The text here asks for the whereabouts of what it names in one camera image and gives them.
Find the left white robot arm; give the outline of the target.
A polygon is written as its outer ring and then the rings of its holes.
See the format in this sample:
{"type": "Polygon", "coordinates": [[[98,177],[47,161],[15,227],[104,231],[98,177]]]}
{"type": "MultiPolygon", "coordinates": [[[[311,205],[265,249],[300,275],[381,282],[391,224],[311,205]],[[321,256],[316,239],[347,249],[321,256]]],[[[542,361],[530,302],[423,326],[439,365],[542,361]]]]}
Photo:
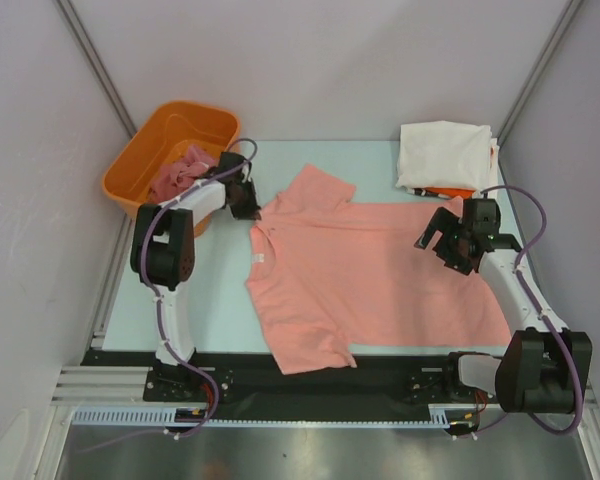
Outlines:
{"type": "Polygon", "coordinates": [[[223,209],[237,220],[258,216],[255,186],[244,168],[213,173],[161,204],[144,203],[135,218],[130,265],[153,293],[156,366],[169,371],[165,385],[182,400],[194,397],[201,387],[200,374],[189,368],[195,345],[188,319],[188,282],[196,260],[196,228],[223,209]]]}

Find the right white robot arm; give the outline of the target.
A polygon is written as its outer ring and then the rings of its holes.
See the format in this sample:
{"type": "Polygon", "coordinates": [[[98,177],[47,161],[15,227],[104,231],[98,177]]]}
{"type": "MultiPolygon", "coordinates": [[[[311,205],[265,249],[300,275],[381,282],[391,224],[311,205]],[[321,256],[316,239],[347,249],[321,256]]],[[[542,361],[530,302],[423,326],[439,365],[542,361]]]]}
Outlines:
{"type": "Polygon", "coordinates": [[[415,242],[419,249],[431,248],[445,267],[479,275],[512,332],[500,357],[451,354],[453,367],[441,376],[442,391],[464,401],[479,389],[508,413],[577,415],[584,406],[592,342],[551,309],[522,262],[516,237],[500,226],[495,201],[469,199],[460,215],[438,208],[415,242]]]}

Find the light pink t-shirt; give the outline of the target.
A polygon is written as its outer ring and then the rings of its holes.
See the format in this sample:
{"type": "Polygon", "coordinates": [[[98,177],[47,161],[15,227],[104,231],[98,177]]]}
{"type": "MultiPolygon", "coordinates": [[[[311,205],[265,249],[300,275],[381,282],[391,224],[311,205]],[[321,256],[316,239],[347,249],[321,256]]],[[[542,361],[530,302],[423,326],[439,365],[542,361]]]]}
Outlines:
{"type": "Polygon", "coordinates": [[[279,370],[352,367],[354,345],[506,346],[487,284],[415,247],[436,205],[357,203],[355,191],[306,165],[251,228],[246,286],[279,370]]]}

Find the dark pink t-shirt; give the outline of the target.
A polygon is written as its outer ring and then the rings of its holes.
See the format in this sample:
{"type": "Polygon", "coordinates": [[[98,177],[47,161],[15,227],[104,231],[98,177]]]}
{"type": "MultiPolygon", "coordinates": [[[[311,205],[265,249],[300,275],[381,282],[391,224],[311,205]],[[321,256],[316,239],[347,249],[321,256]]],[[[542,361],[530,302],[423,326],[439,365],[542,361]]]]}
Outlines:
{"type": "Polygon", "coordinates": [[[176,145],[150,182],[148,200],[155,204],[171,200],[217,165],[218,159],[198,145],[176,145]]]}

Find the orange plastic basket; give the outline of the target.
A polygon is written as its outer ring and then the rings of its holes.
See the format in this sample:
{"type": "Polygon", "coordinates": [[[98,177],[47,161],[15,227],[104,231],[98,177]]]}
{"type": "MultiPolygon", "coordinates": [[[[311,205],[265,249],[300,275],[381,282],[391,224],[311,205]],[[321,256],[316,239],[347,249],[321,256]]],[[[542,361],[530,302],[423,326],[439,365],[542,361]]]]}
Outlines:
{"type": "Polygon", "coordinates": [[[150,184],[164,165],[196,145],[218,158],[238,138],[239,118],[231,111],[190,101],[157,108],[102,178],[105,195],[129,217],[148,200],[150,184]]]}

